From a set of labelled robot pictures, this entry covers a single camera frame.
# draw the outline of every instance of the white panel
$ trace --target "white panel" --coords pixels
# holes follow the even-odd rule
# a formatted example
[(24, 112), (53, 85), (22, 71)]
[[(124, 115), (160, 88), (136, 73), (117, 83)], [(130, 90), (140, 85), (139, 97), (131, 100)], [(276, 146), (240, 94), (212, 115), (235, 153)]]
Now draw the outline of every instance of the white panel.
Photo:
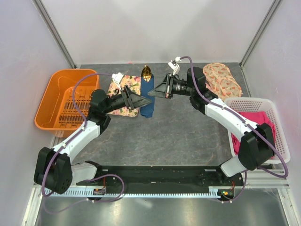
[(242, 59), (272, 0), (43, 0), (77, 64)]
[(51, 74), (68, 65), (32, 1), (0, 1), (0, 21), (0, 224), (16, 226), (52, 140), (34, 116)]
[(245, 72), (251, 94), (272, 100), (284, 129), (291, 160), (289, 185), (301, 212), (301, 4), (281, 3), (250, 56)]

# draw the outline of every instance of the white basket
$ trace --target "white basket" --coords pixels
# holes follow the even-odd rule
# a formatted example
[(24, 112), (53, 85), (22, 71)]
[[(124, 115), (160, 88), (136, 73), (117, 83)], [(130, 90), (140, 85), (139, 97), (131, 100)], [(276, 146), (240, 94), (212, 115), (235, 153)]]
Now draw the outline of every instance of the white basket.
[[(273, 102), (267, 99), (261, 98), (251, 98), (251, 97), (230, 97), (225, 100), (225, 104), (236, 112), (265, 112), (268, 118), (276, 127), (276, 139), (275, 147), (277, 151), (281, 154), (284, 161), (287, 163), (290, 161), (291, 156), (288, 150), (286, 139), (282, 130), (280, 119)], [(235, 156), (231, 132), (228, 131), (231, 154)], [(277, 156), (273, 159), (267, 160), (266, 164), (278, 164), (281, 163)]]

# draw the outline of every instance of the floor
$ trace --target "floor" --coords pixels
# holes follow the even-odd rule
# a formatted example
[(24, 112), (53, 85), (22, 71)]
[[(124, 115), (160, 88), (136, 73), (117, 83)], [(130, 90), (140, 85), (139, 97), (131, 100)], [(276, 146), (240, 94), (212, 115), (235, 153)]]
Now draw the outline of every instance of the floor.
[[(166, 73), (172, 72), (167, 64), (147, 64), (159, 85)], [(206, 64), (194, 64), (203, 67)], [(243, 96), (248, 92), (238, 63), (226, 63)], [(99, 73), (122, 72), (140, 76), (143, 64), (82, 65)], [(180, 78), (186, 79), (189, 64), (180, 64)], [(100, 76), (102, 89), (108, 90), (111, 78)], [(155, 100), (153, 117), (111, 116), (107, 130), (88, 144), (74, 160), (86, 160), (101, 165), (219, 165), (231, 157), (227, 130), (218, 122), (195, 110), (189, 97)]]
[[(83, 198), (50, 197), (45, 206), (59, 211)], [(245, 190), (232, 204), (202, 198), (124, 198), (84, 202), (60, 214), (41, 210), (36, 226), (287, 226), (277, 189)]]

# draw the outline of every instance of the orange basket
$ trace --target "orange basket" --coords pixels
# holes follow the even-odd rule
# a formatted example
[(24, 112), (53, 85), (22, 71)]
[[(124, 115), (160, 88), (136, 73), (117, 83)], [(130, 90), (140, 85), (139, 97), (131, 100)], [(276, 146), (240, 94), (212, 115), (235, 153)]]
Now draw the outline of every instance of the orange basket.
[[(68, 137), (77, 130), (84, 120), (72, 102), (73, 88), (80, 79), (93, 73), (97, 72), (91, 69), (64, 69), (53, 74), (34, 119), (36, 126), (56, 137)], [(76, 88), (76, 104), (86, 116), (91, 93), (98, 88), (98, 75), (86, 78)]]

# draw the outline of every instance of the pink cloth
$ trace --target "pink cloth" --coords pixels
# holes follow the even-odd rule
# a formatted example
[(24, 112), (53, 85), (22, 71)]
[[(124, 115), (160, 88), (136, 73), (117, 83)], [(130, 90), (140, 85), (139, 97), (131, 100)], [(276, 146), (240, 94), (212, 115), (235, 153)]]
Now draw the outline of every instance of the pink cloth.
[[(273, 131), (273, 137), (275, 140), (275, 137), (276, 137), (275, 125), (269, 120), (269, 118), (267, 117), (267, 114), (265, 112), (239, 112), (239, 113), (242, 116), (246, 117), (247, 119), (258, 123), (259, 125), (266, 123), (269, 126), (271, 126), (272, 131)], [(239, 152), (240, 142), (233, 134), (231, 134), (231, 137), (232, 137), (234, 152), (237, 155)]]

